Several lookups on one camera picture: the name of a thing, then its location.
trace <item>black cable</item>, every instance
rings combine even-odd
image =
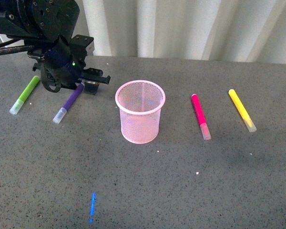
[[[10,40],[10,41],[8,41],[8,42],[1,43],[1,44],[0,44],[0,48],[2,48],[2,47],[4,47],[4,46],[7,46],[7,45],[9,45],[9,44],[13,44],[13,43],[15,43],[15,42],[17,42],[17,41],[20,41],[20,39],[13,39],[13,40]]]
[[[23,45],[23,46],[16,46],[16,47],[10,47],[10,48],[1,48],[0,56],[18,53],[18,52],[32,51],[34,48],[35,48],[34,45]]]

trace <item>marker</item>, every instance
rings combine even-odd
[[[59,110],[59,112],[56,114],[56,116],[53,118],[53,122],[60,123],[62,118],[65,116],[67,111],[70,109],[72,104],[75,102],[77,97],[82,93],[84,89],[84,85],[80,83],[77,88],[72,92],[66,103],[62,106],[62,108]]]
[[[198,123],[200,125],[200,129],[202,132],[202,135],[204,137],[204,140],[210,140],[211,134],[208,128],[208,125],[206,124],[206,120],[204,117],[204,112],[202,111],[202,108],[200,106],[200,102],[198,99],[198,96],[196,94],[192,95],[192,104],[194,106],[194,110],[198,119]]]
[[[24,89],[22,94],[19,96],[17,101],[14,103],[12,108],[10,109],[10,113],[12,115],[16,115],[24,102],[27,100],[29,95],[32,93],[38,82],[40,81],[40,78],[38,76],[34,76],[31,82],[28,84],[28,86]]]
[[[235,104],[238,112],[240,113],[241,117],[243,118],[248,130],[250,132],[255,132],[256,131],[256,127],[254,125],[254,123],[252,122],[248,112],[246,111],[244,105],[242,104],[242,102],[240,101],[240,99],[238,98],[236,92],[234,89],[230,89],[229,90],[229,95],[233,101],[233,103]]]
[[[91,209],[90,209],[90,223],[93,223],[93,219],[92,216],[94,216],[94,204],[95,204],[95,192],[92,194],[92,198],[91,198]]]

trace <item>green marker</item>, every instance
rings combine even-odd
[[[33,79],[31,80],[31,82],[29,83],[29,85],[24,89],[24,91],[22,92],[22,94],[19,96],[19,98],[17,99],[17,101],[15,102],[15,104],[13,105],[13,107],[10,109],[10,113],[12,115],[16,115],[18,113],[18,111],[20,110],[20,108],[22,107],[22,105],[24,104],[24,102],[27,100],[27,98],[29,97],[29,95],[32,93],[32,91],[34,90],[34,88],[36,87],[36,85],[39,82],[39,77],[38,76],[34,76]]]

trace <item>yellow marker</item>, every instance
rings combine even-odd
[[[231,99],[233,100],[233,103],[235,104],[236,108],[238,109],[238,112],[240,113],[241,117],[243,118],[246,126],[248,127],[248,130],[250,132],[255,132],[256,127],[255,127],[254,123],[252,122],[252,120],[251,120],[248,112],[246,111],[244,105],[242,104],[242,102],[238,98],[235,90],[234,89],[229,90],[229,95],[230,95]]]

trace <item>blue mark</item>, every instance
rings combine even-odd
[[[91,198],[90,223],[93,222],[92,216],[94,216],[94,204],[95,204],[95,192],[92,194]]]

